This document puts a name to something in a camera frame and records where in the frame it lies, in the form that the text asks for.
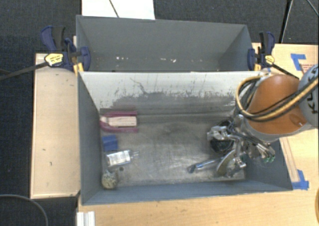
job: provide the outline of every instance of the clamp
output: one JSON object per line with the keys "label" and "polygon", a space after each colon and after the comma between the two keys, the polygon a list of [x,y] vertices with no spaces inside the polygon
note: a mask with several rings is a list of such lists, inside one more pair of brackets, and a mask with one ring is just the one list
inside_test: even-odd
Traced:
{"label": "clamp", "polygon": [[58,61],[52,61],[51,54],[45,57],[45,61],[50,67],[61,67],[69,71],[73,70],[73,66],[77,63],[83,64],[84,71],[88,71],[91,64],[91,54],[88,47],[81,47],[77,51],[76,46],[69,39],[63,39],[65,27],[51,25],[42,29],[40,38],[42,43],[50,52],[57,52],[59,56]]}

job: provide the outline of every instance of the gray box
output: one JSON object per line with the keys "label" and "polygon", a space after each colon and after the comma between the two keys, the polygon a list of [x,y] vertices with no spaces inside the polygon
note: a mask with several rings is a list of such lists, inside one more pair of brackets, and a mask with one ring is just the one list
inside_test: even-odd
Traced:
{"label": "gray box", "polygon": [[[243,71],[246,26],[77,16],[77,37],[92,54],[92,68],[78,78],[83,205],[292,190],[279,142],[273,163],[248,161],[234,181],[186,170],[217,156],[206,132],[231,115],[238,83],[256,74]],[[111,191],[101,185],[99,126],[109,110],[137,110],[139,132],[117,138],[120,149],[140,152]]]}
{"label": "gray box", "polygon": [[245,71],[246,25],[76,16],[90,71]]}

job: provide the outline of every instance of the blue clamp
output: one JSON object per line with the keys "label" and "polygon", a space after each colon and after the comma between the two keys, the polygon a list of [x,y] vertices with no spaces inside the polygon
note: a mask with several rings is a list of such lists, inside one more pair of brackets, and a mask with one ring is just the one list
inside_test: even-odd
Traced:
{"label": "blue clamp", "polygon": [[255,65],[258,64],[262,68],[271,67],[273,64],[266,60],[266,56],[271,55],[273,48],[275,47],[275,37],[270,32],[259,33],[261,47],[258,47],[258,53],[255,49],[250,48],[247,55],[248,69],[253,71]]}
{"label": "blue clamp", "polygon": [[57,67],[73,71],[73,66],[76,63],[82,63],[84,71],[88,71],[91,64],[89,48],[84,46],[80,48],[80,51],[77,51],[71,39],[63,40],[64,30],[65,27],[63,26],[53,27],[49,25],[45,27],[40,33],[42,43],[50,52],[63,54],[63,64],[59,64]]}
{"label": "blue clamp", "polygon": [[307,191],[309,189],[309,181],[306,181],[304,178],[304,174],[301,170],[297,169],[298,175],[299,175],[299,182],[292,183],[294,190],[305,190]]}

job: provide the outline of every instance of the black stand pole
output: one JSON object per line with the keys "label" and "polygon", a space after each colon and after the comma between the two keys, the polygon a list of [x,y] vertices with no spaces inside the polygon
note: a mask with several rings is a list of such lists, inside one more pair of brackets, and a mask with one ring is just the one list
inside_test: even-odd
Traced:
{"label": "black stand pole", "polygon": [[281,26],[281,31],[280,31],[280,36],[279,36],[279,43],[283,42],[283,38],[284,38],[285,31],[286,31],[286,26],[287,26],[287,21],[288,21],[288,17],[289,17],[289,12],[290,12],[290,9],[292,6],[292,1],[293,0],[287,0],[284,20],[283,20],[283,24]]}

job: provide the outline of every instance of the bin floor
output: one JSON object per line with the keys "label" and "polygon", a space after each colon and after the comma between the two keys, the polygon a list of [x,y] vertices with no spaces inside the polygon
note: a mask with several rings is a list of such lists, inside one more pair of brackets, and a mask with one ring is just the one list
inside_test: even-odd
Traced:
{"label": "bin floor", "polygon": [[[217,164],[193,174],[187,171],[194,163],[220,157],[211,150],[206,133],[223,119],[200,121],[189,115],[170,116],[165,120],[160,116],[139,117],[138,133],[116,134],[120,150],[139,152],[130,164],[118,170],[118,186],[229,180],[216,175]],[[244,171],[240,171],[232,180],[244,178]]]}

